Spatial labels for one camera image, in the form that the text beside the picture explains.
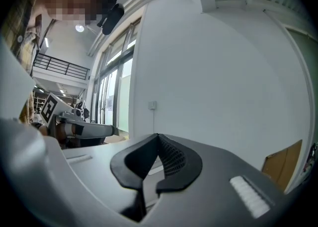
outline person's neck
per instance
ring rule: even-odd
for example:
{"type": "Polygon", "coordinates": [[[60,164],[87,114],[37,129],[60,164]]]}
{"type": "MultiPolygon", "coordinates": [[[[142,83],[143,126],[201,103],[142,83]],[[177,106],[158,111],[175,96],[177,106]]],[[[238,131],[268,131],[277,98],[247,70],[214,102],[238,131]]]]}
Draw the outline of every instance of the person's neck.
{"type": "Polygon", "coordinates": [[[30,20],[28,23],[28,28],[35,26],[35,19],[37,16],[42,15],[47,12],[46,10],[46,0],[36,0],[32,8],[30,20]]]}

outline round ceiling light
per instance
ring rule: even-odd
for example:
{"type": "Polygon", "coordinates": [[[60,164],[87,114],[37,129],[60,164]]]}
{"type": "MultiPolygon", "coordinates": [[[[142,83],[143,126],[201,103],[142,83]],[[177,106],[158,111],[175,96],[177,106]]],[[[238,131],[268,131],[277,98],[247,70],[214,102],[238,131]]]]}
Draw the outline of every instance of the round ceiling light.
{"type": "Polygon", "coordinates": [[[75,26],[75,29],[76,29],[77,32],[83,32],[84,31],[84,27],[82,25],[79,25],[79,24],[75,26]]]}

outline brown cardboard panel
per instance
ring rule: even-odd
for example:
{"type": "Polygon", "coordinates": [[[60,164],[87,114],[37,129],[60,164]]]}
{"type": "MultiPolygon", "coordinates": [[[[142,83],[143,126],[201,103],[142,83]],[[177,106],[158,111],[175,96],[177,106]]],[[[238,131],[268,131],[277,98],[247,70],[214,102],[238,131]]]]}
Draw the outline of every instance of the brown cardboard panel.
{"type": "Polygon", "coordinates": [[[262,172],[267,174],[273,182],[277,183],[283,170],[287,149],[271,154],[265,159],[262,172]]]}
{"type": "Polygon", "coordinates": [[[277,181],[277,184],[283,190],[286,189],[289,183],[289,180],[292,178],[292,175],[294,173],[294,170],[298,161],[300,149],[302,148],[302,142],[303,141],[300,140],[297,143],[290,146],[289,148],[287,148],[287,155],[286,155],[284,168],[277,181]]]}

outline perforated black mesh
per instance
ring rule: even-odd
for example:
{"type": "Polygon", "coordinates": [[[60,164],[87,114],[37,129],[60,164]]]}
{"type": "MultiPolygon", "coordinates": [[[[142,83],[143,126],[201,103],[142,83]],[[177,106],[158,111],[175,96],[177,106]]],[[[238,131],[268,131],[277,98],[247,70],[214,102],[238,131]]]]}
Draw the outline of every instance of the perforated black mesh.
{"type": "Polygon", "coordinates": [[[158,150],[165,177],[178,173],[185,166],[186,157],[184,153],[165,139],[160,139],[158,150]]]}

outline shirt button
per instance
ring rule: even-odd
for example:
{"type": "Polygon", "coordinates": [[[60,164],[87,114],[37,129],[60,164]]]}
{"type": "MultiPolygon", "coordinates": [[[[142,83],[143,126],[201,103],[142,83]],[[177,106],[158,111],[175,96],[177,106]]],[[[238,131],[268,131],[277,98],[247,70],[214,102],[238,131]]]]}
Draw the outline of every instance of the shirt button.
{"type": "Polygon", "coordinates": [[[22,35],[19,35],[19,37],[18,37],[18,43],[21,43],[23,41],[23,37],[22,37],[22,35]]]}

